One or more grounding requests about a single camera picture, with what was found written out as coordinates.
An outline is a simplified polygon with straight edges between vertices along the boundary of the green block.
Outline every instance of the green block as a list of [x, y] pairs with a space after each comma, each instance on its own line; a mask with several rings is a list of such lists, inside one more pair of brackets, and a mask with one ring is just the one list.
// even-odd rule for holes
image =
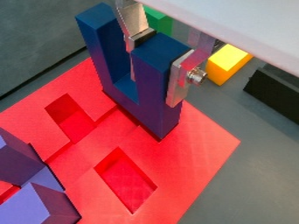
[[144, 6], [144, 13], [150, 26], [163, 34], [172, 36], [174, 19], [166, 16], [160, 11]]

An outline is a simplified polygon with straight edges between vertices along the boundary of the blue block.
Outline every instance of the blue block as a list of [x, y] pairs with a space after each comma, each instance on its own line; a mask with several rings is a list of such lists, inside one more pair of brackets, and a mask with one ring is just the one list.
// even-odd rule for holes
[[166, 104], [172, 62], [190, 50], [158, 33], [131, 53], [135, 82], [130, 79], [130, 55], [124, 33], [110, 6], [96, 5], [76, 16], [79, 28], [104, 92], [162, 139], [179, 122], [182, 104]]
[[0, 206], [1, 224], [71, 224], [80, 215], [67, 195], [29, 183]]
[[44, 166], [33, 147], [0, 128], [0, 180], [21, 186]]
[[28, 179], [28, 181], [24, 183], [23, 186], [25, 186], [28, 183], [35, 183], [61, 193], [64, 192], [61, 184], [59, 180], [56, 179], [56, 177], [53, 176], [48, 166], [44, 166], [44, 168], [32, 176], [32, 178]]

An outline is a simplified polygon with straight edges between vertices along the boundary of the metal bracket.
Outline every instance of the metal bracket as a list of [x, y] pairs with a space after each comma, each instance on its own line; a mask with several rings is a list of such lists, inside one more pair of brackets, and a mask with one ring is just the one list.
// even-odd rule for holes
[[[131, 53], [156, 34], [148, 26], [143, 5], [134, 0], [116, 0], [116, 20], [126, 36], [126, 50]], [[135, 79], [131, 60], [131, 80]]]
[[195, 50], [190, 50], [174, 63], [166, 97], [167, 105], [174, 108], [186, 98], [191, 83], [199, 86], [208, 75], [202, 70], [202, 64], [211, 56], [215, 38], [191, 28], [188, 43]]

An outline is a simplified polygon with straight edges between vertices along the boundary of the screw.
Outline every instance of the screw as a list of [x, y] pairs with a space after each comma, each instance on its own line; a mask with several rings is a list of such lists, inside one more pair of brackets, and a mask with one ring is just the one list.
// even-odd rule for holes
[[207, 80], [208, 74], [196, 66], [187, 74], [187, 81], [199, 86]]

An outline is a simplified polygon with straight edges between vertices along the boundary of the blue u-shaped block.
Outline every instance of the blue u-shaped block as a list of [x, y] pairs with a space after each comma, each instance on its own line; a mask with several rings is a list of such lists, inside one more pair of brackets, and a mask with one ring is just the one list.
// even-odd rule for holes
[[76, 16], [104, 92], [162, 139], [179, 123], [182, 104], [166, 104], [172, 62], [188, 46], [158, 33], [132, 52], [135, 81], [124, 33], [108, 5], [100, 3]]

